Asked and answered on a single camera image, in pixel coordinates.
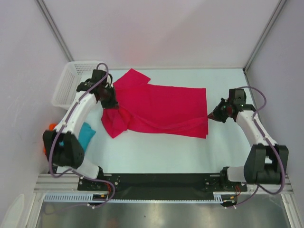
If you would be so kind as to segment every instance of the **black metal bracket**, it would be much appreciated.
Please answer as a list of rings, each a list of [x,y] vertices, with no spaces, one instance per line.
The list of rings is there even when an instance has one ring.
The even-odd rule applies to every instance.
[[[208,118],[225,123],[227,118],[231,117],[236,122],[239,112],[244,110],[256,110],[252,104],[246,104],[246,98],[247,96],[244,89],[230,89],[229,98],[227,100],[221,98],[220,103],[208,115]]]
[[[286,146],[275,145],[279,153],[283,168],[286,172],[289,151]],[[265,158],[269,157],[272,164],[266,164]],[[280,184],[281,169],[270,146],[262,144],[252,145],[244,166],[244,176],[248,184]]]
[[[57,132],[55,130],[46,130],[43,133],[43,142],[47,152],[47,159],[51,151],[52,143],[55,139]],[[79,141],[71,132],[61,133],[53,153],[52,163],[58,166],[70,166],[77,169],[83,162],[85,152]]]
[[[118,200],[212,200],[213,192],[232,191],[239,182],[223,182],[220,173],[113,173],[104,174],[104,180],[115,186]],[[80,179],[79,191],[107,191],[104,183]]]
[[[93,87],[99,80],[101,80],[106,75],[106,72],[103,70],[95,69],[93,70],[92,77],[87,79],[85,82],[81,82],[76,91],[87,91],[91,87]],[[118,102],[116,100],[116,93],[114,87],[111,87],[113,77],[108,74],[111,79],[111,82],[108,83],[107,80],[101,82],[96,88],[90,91],[90,93],[94,94],[96,100],[101,102],[101,105],[105,109],[110,108],[118,108]]]

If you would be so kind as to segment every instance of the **pink cloth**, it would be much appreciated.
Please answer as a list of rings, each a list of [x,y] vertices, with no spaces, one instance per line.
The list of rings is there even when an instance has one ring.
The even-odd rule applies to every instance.
[[[115,138],[129,129],[205,139],[206,89],[155,86],[149,81],[150,78],[131,69],[114,82],[119,109],[104,109],[101,118],[109,135]]]

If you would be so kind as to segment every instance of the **orange object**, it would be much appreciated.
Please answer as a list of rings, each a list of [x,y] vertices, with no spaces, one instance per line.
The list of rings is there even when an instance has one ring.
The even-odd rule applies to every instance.
[[[50,131],[52,131],[52,130],[54,130],[54,128],[57,126],[57,123],[51,123],[49,126],[48,126],[48,129],[50,130]],[[43,153],[45,154],[45,155],[47,155],[47,151],[46,151],[46,149],[43,147]]]

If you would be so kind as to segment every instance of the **blue cloth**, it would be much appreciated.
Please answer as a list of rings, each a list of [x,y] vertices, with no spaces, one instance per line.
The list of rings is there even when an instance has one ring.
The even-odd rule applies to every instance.
[[[81,126],[79,136],[78,136],[78,141],[79,144],[81,145],[82,149],[84,149],[86,153],[86,149],[91,141],[91,138],[95,135],[96,131],[94,131],[91,126],[84,122],[84,124]]]

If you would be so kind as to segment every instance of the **stainless steel surface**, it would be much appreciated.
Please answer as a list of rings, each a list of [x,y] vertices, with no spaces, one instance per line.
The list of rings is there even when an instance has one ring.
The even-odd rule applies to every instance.
[[[57,43],[59,44],[62,52],[64,53],[66,59],[71,62],[74,61],[65,41],[63,40],[62,35],[60,34],[50,12],[48,11],[48,8],[43,0],[35,0],[38,7],[41,10],[41,13],[45,20],[47,21],[47,24],[49,25],[49,28],[51,29],[53,35],[55,36],[55,39],[57,40]]]
[[[37,228],[290,228],[281,196],[256,195],[237,209],[221,205],[109,203],[99,209],[43,203]]]
[[[273,27],[273,25],[275,24],[278,16],[280,15],[280,13],[282,12],[282,9],[284,8],[285,4],[287,3],[288,0],[280,0],[280,2],[278,3],[278,5],[276,6],[273,14],[271,15],[264,31],[262,32],[262,35],[260,36],[255,48],[253,49],[249,60],[247,61],[245,67],[244,67],[244,71],[245,73],[248,71],[251,63],[253,62],[253,60],[255,59],[258,51],[260,50],[260,48],[262,47],[265,39],[267,38],[271,28]]]

